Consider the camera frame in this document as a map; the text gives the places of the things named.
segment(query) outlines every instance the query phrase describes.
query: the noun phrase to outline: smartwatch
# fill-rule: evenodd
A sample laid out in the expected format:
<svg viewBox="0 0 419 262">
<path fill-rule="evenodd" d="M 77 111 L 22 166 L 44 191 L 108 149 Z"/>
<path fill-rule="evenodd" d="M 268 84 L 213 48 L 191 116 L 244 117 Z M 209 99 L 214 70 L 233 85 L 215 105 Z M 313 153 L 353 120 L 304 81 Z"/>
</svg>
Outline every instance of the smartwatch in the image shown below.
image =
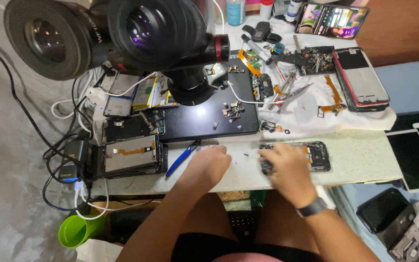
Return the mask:
<svg viewBox="0 0 419 262">
<path fill-rule="evenodd" d="M 324 200 L 320 197 L 316 197 L 316 199 L 313 202 L 311 202 L 310 205 L 296 209 L 296 211 L 300 217 L 307 217 L 314 214 L 318 214 L 319 212 L 325 209 L 327 209 L 327 205 L 324 202 Z"/>
</svg>

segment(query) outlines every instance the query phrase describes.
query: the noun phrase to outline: workbench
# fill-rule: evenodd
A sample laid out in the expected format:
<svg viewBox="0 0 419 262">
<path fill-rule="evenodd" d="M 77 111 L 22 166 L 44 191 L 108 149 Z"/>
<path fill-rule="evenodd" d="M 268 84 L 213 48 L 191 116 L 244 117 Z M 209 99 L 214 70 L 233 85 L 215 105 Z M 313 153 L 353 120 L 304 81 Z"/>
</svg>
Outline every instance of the workbench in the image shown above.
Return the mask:
<svg viewBox="0 0 419 262">
<path fill-rule="evenodd" d="M 250 16 L 244 24 L 255 26 L 262 18 Z M 275 33 L 283 33 L 282 43 L 289 50 L 294 50 L 292 39 L 293 26 L 280 21 L 270 20 L 271 28 Z M 231 50 L 241 48 L 240 34 L 243 25 L 232 27 L 226 25 L 225 32 L 229 34 Z M 302 46 L 325 46 L 334 45 L 336 48 L 356 47 L 355 40 L 331 39 L 317 35 L 298 34 Z M 329 152 L 331 171 L 312 173 L 311 178 L 315 185 L 340 185 L 348 183 L 372 183 L 385 182 L 401 179 L 403 177 L 392 148 L 387 140 L 384 131 L 346 129 L 339 132 L 340 124 L 324 127 L 323 131 L 311 131 L 327 133 L 323 135 L 307 136 L 299 139 L 290 137 L 276 138 L 276 141 L 284 142 L 307 142 L 322 141 L 326 144 Z M 254 135 L 218 138 L 221 145 L 227 146 L 227 153 L 232 156 L 232 163 L 221 182 L 211 192 L 224 192 L 236 190 L 259 190 L 271 189 L 271 183 L 261 172 L 258 161 L 257 150 L 260 144 L 276 142 L 272 139 L 266 140 L 262 133 Z M 193 142 L 185 141 L 168 144 L 169 158 L 168 166 L 185 151 Z M 164 194 L 169 192 L 174 183 L 185 170 L 189 160 L 195 154 L 192 152 L 174 173 L 166 179 L 164 174 L 134 176 L 108 180 L 110 195 L 138 195 L 138 194 Z M 104 195 L 103 182 L 93 183 L 92 195 Z"/>
</svg>

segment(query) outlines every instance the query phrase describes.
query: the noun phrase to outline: blue-handled pliers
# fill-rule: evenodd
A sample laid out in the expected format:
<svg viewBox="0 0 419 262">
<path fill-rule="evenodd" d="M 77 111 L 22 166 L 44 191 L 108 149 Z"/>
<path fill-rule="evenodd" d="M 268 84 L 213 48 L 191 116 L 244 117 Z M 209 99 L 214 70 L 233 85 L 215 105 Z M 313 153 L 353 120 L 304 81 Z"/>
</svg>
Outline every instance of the blue-handled pliers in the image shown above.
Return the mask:
<svg viewBox="0 0 419 262">
<path fill-rule="evenodd" d="M 180 155 L 180 157 L 171 165 L 171 167 L 166 172 L 166 177 L 169 177 L 177 168 L 182 164 L 182 162 L 187 159 L 192 151 L 194 151 L 201 144 L 201 139 L 195 140 L 187 149 Z"/>
</svg>

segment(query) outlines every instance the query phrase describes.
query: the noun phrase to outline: person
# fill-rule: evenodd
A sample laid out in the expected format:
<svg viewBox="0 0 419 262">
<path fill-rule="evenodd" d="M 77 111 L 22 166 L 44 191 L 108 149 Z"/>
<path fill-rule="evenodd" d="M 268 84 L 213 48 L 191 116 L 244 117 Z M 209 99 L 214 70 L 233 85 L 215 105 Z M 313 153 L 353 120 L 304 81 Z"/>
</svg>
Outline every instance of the person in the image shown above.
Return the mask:
<svg viewBox="0 0 419 262">
<path fill-rule="evenodd" d="M 353 26 L 353 27 L 332 27 L 330 29 L 330 32 L 333 33 L 336 37 L 343 37 L 343 38 L 350 38 L 353 37 L 355 35 L 355 33 L 358 30 L 358 26 Z"/>
<path fill-rule="evenodd" d="M 207 194 L 231 157 L 225 146 L 197 152 L 161 204 L 138 227 L 117 262 L 377 262 L 379 259 L 332 210 L 305 218 L 295 208 L 317 198 L 305 154 L 277 143 L 259 154 L 274 165 L 253 244 L 239 250 L 222 202 Z"/>
</svg>

